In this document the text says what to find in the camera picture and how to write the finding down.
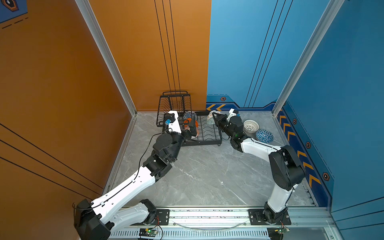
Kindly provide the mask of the black wire dish rack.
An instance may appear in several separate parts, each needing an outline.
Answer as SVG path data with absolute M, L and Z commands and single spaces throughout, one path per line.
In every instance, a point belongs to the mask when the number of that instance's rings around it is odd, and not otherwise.
M 207 111 L 194 111 L 192 109 L 191 95 L 187 91 L 169 91 L 163 92 L 159 98 L 158 113 L 156 125 L 165 130 L 164 115 L 169 111 L 178 112 L 178 120 L 182 130 L 183 115 L 187 111 L 197 113 L 199 136 L 193 140 L 184 140 L 183 146 L 204 146 L 204 145 L 221 145 L 222 133 L 215 125 L 207 124 Z

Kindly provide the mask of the green circuit board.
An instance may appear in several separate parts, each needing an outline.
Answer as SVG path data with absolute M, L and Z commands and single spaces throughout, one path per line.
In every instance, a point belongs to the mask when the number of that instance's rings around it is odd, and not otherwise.
M 267 228 L 268 236 L 271 240 L 283 240 L 284 234 L 289 233 L 291 230 L 287 227 L 280 228 Z
M 159 234 L 157 229 L 144 229 L 141 228 L 139 231 L 139 239 L 154 240 Z

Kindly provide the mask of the blue dotted pattern bowl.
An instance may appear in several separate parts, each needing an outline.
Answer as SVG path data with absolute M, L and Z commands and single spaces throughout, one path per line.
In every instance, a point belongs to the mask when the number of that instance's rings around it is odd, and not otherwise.
M 265 129 L 259 129 L 255 133 L 256 139 L 259 142 L 265 143 L 265 144 L 270 144 L 274 141 L 274 135 Z

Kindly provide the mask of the right green circuit board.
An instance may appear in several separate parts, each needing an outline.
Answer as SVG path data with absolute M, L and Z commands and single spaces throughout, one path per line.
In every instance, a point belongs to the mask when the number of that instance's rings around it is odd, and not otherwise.
M 291 230 L 287 227 L 280 228 L 267 228 L 268 236 L 271 240 L 283 240 L 284 234 L 289 233 Z

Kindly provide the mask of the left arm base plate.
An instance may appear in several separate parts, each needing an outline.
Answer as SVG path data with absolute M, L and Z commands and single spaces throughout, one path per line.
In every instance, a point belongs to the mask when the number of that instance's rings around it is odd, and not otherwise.
M 157 209 L 156 212 L 151 212 L 144 220 L 144 225 L 160 225 L 167 226 L 170 220 L 169 209 Z

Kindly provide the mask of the orange plastic bowl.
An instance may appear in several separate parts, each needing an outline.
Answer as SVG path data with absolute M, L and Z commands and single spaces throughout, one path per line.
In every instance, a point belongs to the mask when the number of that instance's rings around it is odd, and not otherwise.
M 195 127 L 196 126 L 196 121 L 191 119 L 191 118 L 187 118 L 187 119 L 184 120 L 184 126 Z

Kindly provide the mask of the aluminium front rail frame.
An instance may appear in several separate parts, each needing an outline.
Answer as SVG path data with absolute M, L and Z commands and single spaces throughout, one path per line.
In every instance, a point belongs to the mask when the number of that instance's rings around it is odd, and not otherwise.
M 251 225 L 248 210 L 257 207 L 158 207 L 169 209 L 167 226 L 134 224 L 111 233 L 107 240 L 139 239 L 139 231 L 157 229 L 154 240 L 270 240 L 267 228 L 287 227 L 283 240 L 341 240 L 342 234 L 325 208 L 293 207 L 292 224 Z

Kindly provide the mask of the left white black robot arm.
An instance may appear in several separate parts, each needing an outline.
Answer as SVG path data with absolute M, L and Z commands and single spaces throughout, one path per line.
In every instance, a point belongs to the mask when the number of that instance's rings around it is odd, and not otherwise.
M 91 202 L 83 200 L 74 207 L 74 227 L 80 239 L 106 240 L 112 232 L 130 225 L 157 224 L 157 209 L 150 200 L 141 200 L 130 208 L 124 206 L 171 170 L 182 143 L 191 137 L 181 129 L 175 111 L 165 117 L 165 130 L 157 134 L 151 155 L 139 163 L 131 177 L 101 197 Z

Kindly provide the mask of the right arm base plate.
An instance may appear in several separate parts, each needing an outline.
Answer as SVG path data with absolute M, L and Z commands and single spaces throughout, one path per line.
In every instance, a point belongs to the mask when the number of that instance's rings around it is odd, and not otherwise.
M 269 209 L 250 209 L 248 210 L 251 225 L 284 225 L 292 224 L 288 214 L 288 209 L 279 213 L 274 213 Z

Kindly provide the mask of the left green circuit board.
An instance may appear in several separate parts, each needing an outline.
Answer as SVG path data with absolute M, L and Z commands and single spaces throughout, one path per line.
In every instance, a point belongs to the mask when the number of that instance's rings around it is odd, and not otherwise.
M 159 234 L 157 229 L 144 229 L 141 228 L 139 231 L 139 239 L 154 240 Z

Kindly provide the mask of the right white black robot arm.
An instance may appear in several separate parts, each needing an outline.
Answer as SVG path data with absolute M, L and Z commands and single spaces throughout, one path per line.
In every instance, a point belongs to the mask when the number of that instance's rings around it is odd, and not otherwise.
M 306 176 L 306 171 L 293 147 L 272 146 L 262 143 L 245 134 L 244 124 L 240 116 L 227 116 L 212 113 L 215 125 L 224 132 L 232 147 L 245 154 L 250 154 L 270 163 L 273 180 L 273 191 L 265 203 L 262 216 L 267 224 L 281 223 L 288 215 L 287 203 L 297 186 Z

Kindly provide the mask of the red geometric pattern bowl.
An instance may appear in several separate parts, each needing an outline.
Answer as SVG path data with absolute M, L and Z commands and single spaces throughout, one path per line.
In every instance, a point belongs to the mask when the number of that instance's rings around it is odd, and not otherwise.
M 195 139 L 199 136 L 199 129 L 195 126 L 190 126 L 191 139 Z

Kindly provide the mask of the white lattice pattern bowl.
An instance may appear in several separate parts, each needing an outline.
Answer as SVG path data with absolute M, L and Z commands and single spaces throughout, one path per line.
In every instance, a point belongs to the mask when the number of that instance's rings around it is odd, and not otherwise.
M 254 134 L 260 129 L 259 124 L 254 120 L 244 121 L 244 131 L 249 134 Z

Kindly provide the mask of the green geometric pattern bowl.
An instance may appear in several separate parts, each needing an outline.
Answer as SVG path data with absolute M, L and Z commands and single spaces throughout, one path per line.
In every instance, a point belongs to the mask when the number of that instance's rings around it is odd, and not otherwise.
M 214 113 L 218 113 L 218 111 L 210 111 L 207 116 L 207 124 L 215 125 Z

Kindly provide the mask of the blue floral white bowl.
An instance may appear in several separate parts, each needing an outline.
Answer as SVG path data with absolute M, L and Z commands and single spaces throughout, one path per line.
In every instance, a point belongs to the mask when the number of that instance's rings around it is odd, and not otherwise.
M 193 111 L 187 111 L 183 115 L 183 120 L 187 120 L 187 119 L 197 120 L 198 119 L 198 115 L 197 115 L 197 113 L 195 113 Z

